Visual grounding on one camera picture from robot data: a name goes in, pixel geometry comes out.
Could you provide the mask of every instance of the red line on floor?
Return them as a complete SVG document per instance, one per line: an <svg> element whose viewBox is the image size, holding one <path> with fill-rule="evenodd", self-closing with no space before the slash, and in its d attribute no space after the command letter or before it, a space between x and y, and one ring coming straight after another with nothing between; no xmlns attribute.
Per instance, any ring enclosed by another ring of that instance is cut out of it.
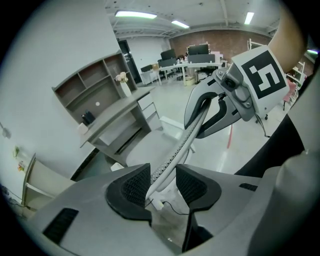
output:
<svg viewBox="0 0 320 256"><path fill-rule="evenodd" d="M230 128L229 141L228 141L228 145L226 146L227 149L230 147L230 144L231 144L232 128L233 128L233 124L231 124L231 128Z"/></svg>

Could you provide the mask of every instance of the brown wall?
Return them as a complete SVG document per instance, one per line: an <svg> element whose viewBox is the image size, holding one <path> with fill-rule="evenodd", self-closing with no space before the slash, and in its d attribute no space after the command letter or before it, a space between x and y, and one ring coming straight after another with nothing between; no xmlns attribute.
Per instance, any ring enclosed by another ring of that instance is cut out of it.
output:
<svg viewBox="0 0 320 256"><path fill-rule="evenodd" d="M271 37L239 30L207 30L194 32L171 38L169 41L171 48L175 50L177 56L186 54L187 47L190 45L205 44L208 42L211 51L219 51L223 54L223 58L230 62L233 56L247 51L247 41L249 39L263 45L267 45L271 41ZM313 63L305 57L303 57L301 61L305 62L304 73L307 76L311 75Z"/></svg>

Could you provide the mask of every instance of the fluorescent light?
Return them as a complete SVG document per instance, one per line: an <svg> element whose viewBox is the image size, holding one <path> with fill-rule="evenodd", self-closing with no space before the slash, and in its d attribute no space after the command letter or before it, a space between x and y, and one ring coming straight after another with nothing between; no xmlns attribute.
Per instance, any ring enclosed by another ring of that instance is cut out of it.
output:
<svg viewBox="0 0 320 256"><path fill-rule="evenodd" d="M188 25L183 24L182 22L177 21L177 20L174 20L174 21L172 21L171 23L176 24L176 25L178 25L178 26L180 26L180 27L183 27L184 29L190 28Z"/></svg>
<svg viewBox="0 0 320 256"><path fill-rule="evenodd" d="M145 12L137 12L137 11L123 11L119 10L115 13L116 17L140 17L147 19L154 19L157 15L145 13Z"/></svg>
<svg viewBox="0 0 320 256"><path fill-rule="evenodd" d="M249 25L250 22L251 22L251 20L252 20L252 17L253 17L254 15L255 15L254 12L248 12L248 13L246 14L246 18L245 18L244 24Z"/></svg>
<svg viewBox="0 0 320 256"><path fill-rule="evenodd" d="M308 53L311 53L311 54L318 54L318 52L315 50L307 50L307 51L308 51Z"/></svg>

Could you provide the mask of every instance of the white vase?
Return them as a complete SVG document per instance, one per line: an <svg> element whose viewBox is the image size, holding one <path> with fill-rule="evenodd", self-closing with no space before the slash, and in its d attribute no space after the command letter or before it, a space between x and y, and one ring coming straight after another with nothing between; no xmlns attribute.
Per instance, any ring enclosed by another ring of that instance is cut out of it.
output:
<svg viewBox="0 0 320 256"><path fill-rule="evenodd" d="M131 91L126 82L120 82L121 89L126 97L131 96Z"/></svg>

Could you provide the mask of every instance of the gray robotic claw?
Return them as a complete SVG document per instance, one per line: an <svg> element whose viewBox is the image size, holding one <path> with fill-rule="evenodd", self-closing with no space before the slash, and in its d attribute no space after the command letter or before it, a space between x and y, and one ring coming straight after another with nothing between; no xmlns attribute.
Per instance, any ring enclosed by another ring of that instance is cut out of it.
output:
<svg viewBox="0 0 320 256"><path fill-rule="evenodd" d="M184 113L184 128L193 122L202 103L218 97L219 112L205 122L199 130L198 139L205 138L235 123L240 118L249 121L255 115L253 101L243 76L232 64L227 70L221 68L200 82L191 92Z"/></svg>

